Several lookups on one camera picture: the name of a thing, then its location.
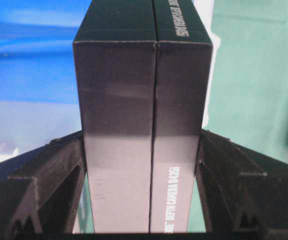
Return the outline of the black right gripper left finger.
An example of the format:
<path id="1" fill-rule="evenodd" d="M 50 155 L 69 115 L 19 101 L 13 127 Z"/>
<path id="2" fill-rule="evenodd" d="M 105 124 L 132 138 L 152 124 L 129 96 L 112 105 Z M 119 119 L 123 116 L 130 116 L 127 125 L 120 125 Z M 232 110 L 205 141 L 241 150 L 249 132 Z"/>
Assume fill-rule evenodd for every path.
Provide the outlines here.
<path id="1" fill-rule="evenodd" d="M 71 234 L 85 175 L 81 131 L 0 162 L 0 240 Z"/>

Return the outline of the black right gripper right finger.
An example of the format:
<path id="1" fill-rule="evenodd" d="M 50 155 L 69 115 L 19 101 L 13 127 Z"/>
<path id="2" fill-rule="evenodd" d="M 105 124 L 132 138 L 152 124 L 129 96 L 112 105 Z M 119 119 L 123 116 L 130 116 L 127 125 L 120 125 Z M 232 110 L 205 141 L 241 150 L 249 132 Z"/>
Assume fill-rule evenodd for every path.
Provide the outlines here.
<path id="1" fill-rule="evenodd" d="M 288 240 L 288 164 L 203 130 L 196 181 L 208 232 Z"/>

